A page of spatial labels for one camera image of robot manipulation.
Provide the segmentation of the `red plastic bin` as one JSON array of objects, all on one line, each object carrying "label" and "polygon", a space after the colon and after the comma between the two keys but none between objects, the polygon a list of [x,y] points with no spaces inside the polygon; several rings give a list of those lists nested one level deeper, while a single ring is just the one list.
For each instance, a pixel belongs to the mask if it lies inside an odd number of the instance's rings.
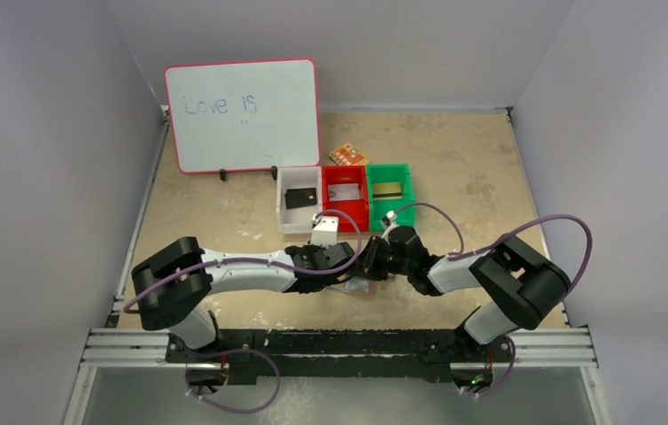
[{"label": "red plastic bin", "polygon": [[322,206],[348,214],[361,232],[369,230],[369,190],[365,166],[324,166]]}]

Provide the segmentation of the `green plastic bin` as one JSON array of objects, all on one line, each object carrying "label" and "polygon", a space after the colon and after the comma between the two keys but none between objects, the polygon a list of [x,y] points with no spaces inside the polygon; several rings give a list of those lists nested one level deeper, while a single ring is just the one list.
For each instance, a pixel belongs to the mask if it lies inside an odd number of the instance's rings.
[{"label": "green plastic bin", "polygon": [[397,212],[416,201],[408,165],[369,164],[365,169],[369,189],[369,230],[382,231],[382,218],[390,211],[397,213],[399,224],[414,225],[416,212],[413,209]]}]

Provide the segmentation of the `white plastic bin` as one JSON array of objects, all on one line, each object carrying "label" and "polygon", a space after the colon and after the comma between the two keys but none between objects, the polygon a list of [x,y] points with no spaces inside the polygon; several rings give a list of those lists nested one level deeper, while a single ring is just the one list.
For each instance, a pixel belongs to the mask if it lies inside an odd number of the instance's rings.
[{"label": "white plastic bin", "polygon": [[284,235],[309,233],[322,210],[322,169],[319,166],[276,169],[276,223]]}]

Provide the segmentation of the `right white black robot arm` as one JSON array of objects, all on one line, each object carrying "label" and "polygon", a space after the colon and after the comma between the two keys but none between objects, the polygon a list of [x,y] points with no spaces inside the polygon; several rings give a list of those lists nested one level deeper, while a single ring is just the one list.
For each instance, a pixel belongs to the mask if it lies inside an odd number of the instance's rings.
[{"label": "right white black robot arm", "polygon": [[429,253],[410,226],[398,226],[385,238],[372,236],[353,272],[371,281],[401,275],[418,293],[430,297],[483,289],[490,302],[455,330],[464,343],[477,345],[490,344],[519,328],[536,329],[572,286],[561,268],[517,236],[485,254],[453,259]]}]

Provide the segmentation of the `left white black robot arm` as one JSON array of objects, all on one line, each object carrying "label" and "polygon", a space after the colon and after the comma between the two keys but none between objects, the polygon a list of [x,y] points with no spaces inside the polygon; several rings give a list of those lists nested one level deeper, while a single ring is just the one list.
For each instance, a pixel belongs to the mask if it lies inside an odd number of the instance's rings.
[{"label": "left white black robot arm", "polygon": [[167,329],[193,350],[220,338],[215,316],[201,308],[208,296],[245,290],[308,294],[339,282],[355,265],[349,243],[306,244],[260,254],[203,249],[194,236],[175,240],[131,271],[135,296],[122,311],[142,329]]}]

